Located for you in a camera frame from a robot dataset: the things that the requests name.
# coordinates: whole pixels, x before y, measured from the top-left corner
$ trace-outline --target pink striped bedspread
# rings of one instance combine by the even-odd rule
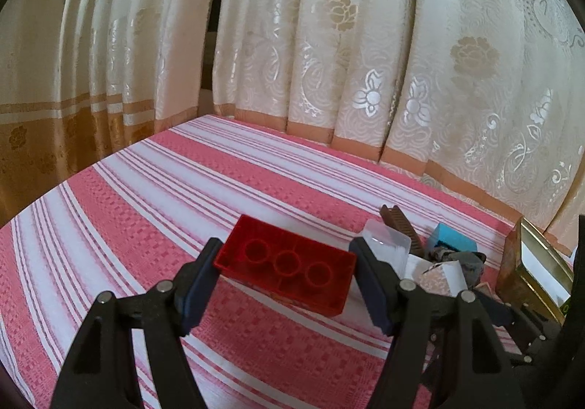
[[[47,408],[90,304],[172,278],[242,214],[347,249],[382,204],[398,204],[422,236],[439,221],[488,256],[493,282],[510,228],[377,165],[213,116],[128,147],[48,192],[0,230],[0,358],[24,395]],[[510,349],[510,339],[500,333]],[[141,391],[159,403],[141,332]],[[184,348],[214,408],[365,407],[389,340],[355,282],[333,319],[221,278]]]

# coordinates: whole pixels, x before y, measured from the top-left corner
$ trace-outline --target curtain fold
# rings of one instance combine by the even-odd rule
[[[583,65],[565,0],[222,0],[214,102],[525,215],[566,251]]]
[[[73,173],[197,116],[211,0],[8,0],[0,226]]]

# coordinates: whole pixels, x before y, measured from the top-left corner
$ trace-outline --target curtain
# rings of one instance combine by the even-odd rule
[[[525,215],[566,250],[584,38],[565,0],[222,0],[215,109]]]
[[[73,173],[197,115],[211,0],[8,0],[0,226]]]

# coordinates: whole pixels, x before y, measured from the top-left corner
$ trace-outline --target red plastic brick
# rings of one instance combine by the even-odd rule
[[[214,265],[275,300],[335,316],[343,311],[356,256],[243,215]]]

